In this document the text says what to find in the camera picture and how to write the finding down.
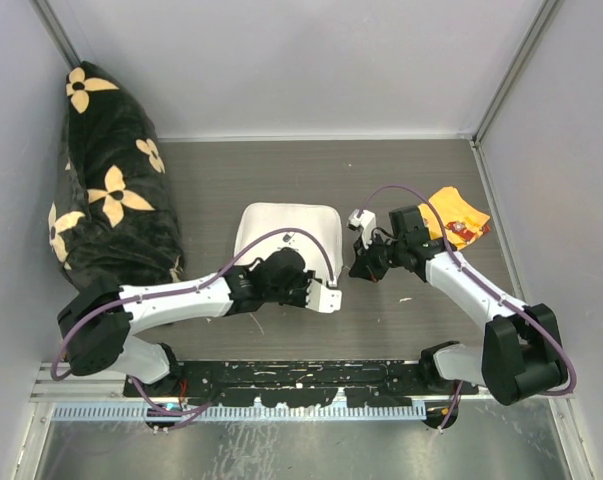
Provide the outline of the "black floral plush blanket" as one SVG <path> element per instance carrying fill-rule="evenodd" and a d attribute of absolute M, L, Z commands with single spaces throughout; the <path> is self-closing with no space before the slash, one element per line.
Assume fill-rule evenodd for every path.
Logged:
<path fill-rule="evenodd" d="M 48 238 L 77 290 L 100 279 L 148 286 L 181 281 L 185 254 L 154 123 L 101 67 L 65 78 L 67 112 Z"/>

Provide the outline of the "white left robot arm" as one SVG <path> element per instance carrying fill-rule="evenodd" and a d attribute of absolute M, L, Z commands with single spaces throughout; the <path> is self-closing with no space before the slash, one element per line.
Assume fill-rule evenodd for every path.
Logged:
<path fill-rule="evenodd" d="M 245 265 L 232 262 L 182 285 L 120 285 L 104 277 L 80 290 L 58 314 L 59 357 L 69 367 L 53 369 L 51 377 L 61 381 L 112 370 L 159 396 L 172 395 L 181 384 L 176 355 L 165 343 L 139 339 L 139 333 L 195 318 L 253 313 L 269 303 L 309 309 L 322 286 L 290 248 Z"/>

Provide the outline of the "yellow cartoon cloth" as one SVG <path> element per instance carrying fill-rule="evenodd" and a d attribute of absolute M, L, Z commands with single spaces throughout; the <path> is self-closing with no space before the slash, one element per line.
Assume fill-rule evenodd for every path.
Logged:
<path fill-rule="evenodd" d="M 429 202 L 441 217 L 448 241 L 458 250 L 490 231 L 490 216 L 468 204 L 455 187 L 441 188 Z"/>

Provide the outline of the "grey medicine kit case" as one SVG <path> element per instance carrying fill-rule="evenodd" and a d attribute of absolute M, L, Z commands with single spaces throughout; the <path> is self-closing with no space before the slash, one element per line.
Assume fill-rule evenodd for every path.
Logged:
<path fill-rule="evenodd" d="M 255 259 L 266 259 L 284 247 L 297 251 L 306 268 L 331 287 L 338 284 L 343 267 L 342 222 L 339 213 L 330 206 L 253 203 L 241 216 L 235 238 L 234 252 L 239 253 L 263 235 L 280 230 L 255 245 L 238 261 L 248 265 Z"/>

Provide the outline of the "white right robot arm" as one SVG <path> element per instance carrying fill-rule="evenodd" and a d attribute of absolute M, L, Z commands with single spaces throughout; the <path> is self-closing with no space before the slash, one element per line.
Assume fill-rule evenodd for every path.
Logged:
<path fill-rule="evenodd" d="M 418 207 L 395 209 L 389 218 L 385 231 L 371 211 L 350 215 L 348 226 L 359 235 L 350 276 L 378 282 L 389 269 L 403 268 L 450 298 L 483 335 L 478 347 L 448 341 L 424 349 L 418 368 L 425 390 L 440 394 L 462 381 L 511 405 L 568 381 L 556 316 L 548 306 L 507 294 L 443 239 L 432 238 Z"/>

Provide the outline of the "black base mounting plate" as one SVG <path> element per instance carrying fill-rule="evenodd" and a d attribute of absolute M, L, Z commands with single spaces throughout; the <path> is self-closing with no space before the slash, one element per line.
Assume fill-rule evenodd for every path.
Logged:
<path fill-rule="evenodd" d="M 339 392 L 346 406 L 410 406 L 420 396 L 452 396 L 457 383 L 428 384 L 421 368 L 405 360 L 185 361 L 177 374 L 144 386 L 151 398 L 181 397 L 194 405 L 210 402 L 267 408 L 333 403 Z"/>

